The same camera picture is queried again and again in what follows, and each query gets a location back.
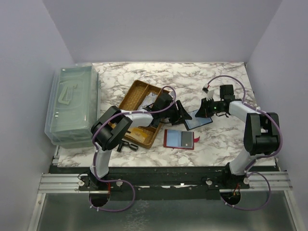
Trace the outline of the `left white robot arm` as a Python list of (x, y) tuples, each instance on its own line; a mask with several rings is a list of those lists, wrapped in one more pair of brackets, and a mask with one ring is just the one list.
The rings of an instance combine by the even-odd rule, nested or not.
[(95, 153), (91, 173), (102, 179), (109, 172), (109, 160), (112, 150), (117, 147), (130, 128), (155, 127), (163, 119), (172, 125), (183, 124), (192, 117), (183, 108), (176, 96), (161, 93), (154, 103), (138, 111), (121, 110), (111, 106), (92, 126), (92, 143)]

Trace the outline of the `red card holder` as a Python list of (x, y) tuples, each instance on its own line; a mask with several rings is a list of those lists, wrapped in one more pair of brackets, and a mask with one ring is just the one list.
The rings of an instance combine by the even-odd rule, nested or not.
[(183, 148), (181, 147), (181, 132), (180, 130), (165, 129), (163, 146), (166, 148), (193, 150), (194, 144), (199, 142), (200, 137), (195, 138), (193, 132), (193, 147)]

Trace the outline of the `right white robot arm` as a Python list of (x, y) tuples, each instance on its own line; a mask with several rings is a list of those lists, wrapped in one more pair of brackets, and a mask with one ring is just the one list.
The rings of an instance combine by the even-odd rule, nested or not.
[(227, 164), (232, 175), (244, 175), (254, 163), (278, 151), (281, 145), (279, 117), (276, 113), (266, 113), (253, 108), (244, 101), (236, 99), (233, 85), (221, 85), (220, 100), (213, 99), (213, 90), (205, 85), (203, 91), (206, 97), (201, 100), (197, 113), (198, 118), (217, 116), (235, 116), (245, 123), (244, 149)]

